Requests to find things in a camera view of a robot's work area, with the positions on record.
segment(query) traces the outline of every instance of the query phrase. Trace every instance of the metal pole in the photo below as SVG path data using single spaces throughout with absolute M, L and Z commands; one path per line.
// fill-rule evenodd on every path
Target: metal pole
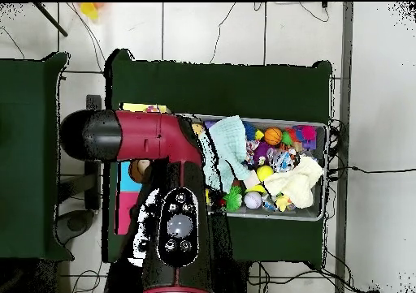
M 58 22 L 52 17 L 52 15 L 45 9 L 44 6 L 42 6 L 39 2 L 33 3 L 35 7 L 37 7 L 43 15 L 59 30 L 59 32 L 64 35 L 65 37 L 68 36 L 68 33 L 63 30 L 63 28 L 59 25 Z
M 353 53 L 353 2 L 344 2 L 344 30 L 342 35 L 342 65 L 341 65 L 341 93 L 340 93 L 340 121 L 344 123 L 344 133 L 340 138 L 340 160 L 346 166 L 349 164 L 349 99 L 351 91 L 351 58 Z M 348 169 L 339 171 L 336 211 L 336 257 L 345 262 L 345 238 L 347 231 L 347 191 Z M 345 280 L 345 266 L 336 261 L 335 274 Z M 335 280 L 335 293 L 344 292 L 344 283 Z

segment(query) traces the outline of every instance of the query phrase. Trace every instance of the pink box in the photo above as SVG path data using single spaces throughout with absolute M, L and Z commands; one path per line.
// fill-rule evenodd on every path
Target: pink box
M 115 212 L 115 217 L 119 216 L 119 230 L 114 228 L 116 235 L 126 235 L 130 226 L 130 208 L 137 202 L 139 192 L 120 192 L 119 212 Z

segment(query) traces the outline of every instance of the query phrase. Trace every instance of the purple ball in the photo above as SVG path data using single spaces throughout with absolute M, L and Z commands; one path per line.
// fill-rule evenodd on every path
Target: purple ball
M 266 141 L 261 141 L 258 147 L 254 150 L 254 163 L 258 164 L 258 160 L 260 157 L 264 157 L 265 161 L 264 164 L 267 162 L 267 150 L 271 148 L 271 146 Z

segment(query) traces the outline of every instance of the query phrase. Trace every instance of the colorful toy pile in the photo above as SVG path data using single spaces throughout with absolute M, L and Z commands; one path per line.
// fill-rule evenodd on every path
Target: colorful toy pile
M 205 129 L 207 130 L 214 124 L 214 121 L 204 123 Z M 211 205 L 214 202 L 217 206 L 223 206 L 228 212 L 237 211 L 243 203 L 248 209 L 262 208 L 271 212 L 294 210 L 296 206 L 288 195 L 278 192 L 277 195 L 271 196 L 264 187 L 263 181 L 271 175 L 275 177 L 276 173 L 287 173 L 295 169 L 301 157 L 308 157 L 309 160 L 313 158 L 311 151 L 316 149 L 317 136 L 315 127 L 306 125 L 284 129 L 268 127 L 263 131 L 255 128 L 251 123 L 243 122 L 243 125 L 247 152 L 243 165 L 256 172 L 260 183 L 243 190 L 240 182 L 235 180 L 229 193 L 219 195 L 216 191 L 215 197 L 210 197 L 211 190 L 207 189 L 207 202 Z

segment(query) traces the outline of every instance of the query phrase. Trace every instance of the blue cloth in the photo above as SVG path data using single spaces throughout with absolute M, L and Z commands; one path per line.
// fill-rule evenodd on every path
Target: blue cloth
M 120 191 L 138 192 L 141 190 L 141 183 L 134 182 L 128 174 L 130 162 L 121 162 Z
M 214 142 L 214 147 L 205 132 L 199 136 L 205 160 L 203 171 L 206 185 L 220 190 L 220 176 L 223 192 L 229 193 L 234 181 L 234 174 L 240 181 L 244 181 L 250 176 L 249 169 L 241 164 L 247 155 L 245 127 L 240 117 L 236 115 L 218 121 L 208 131 Z

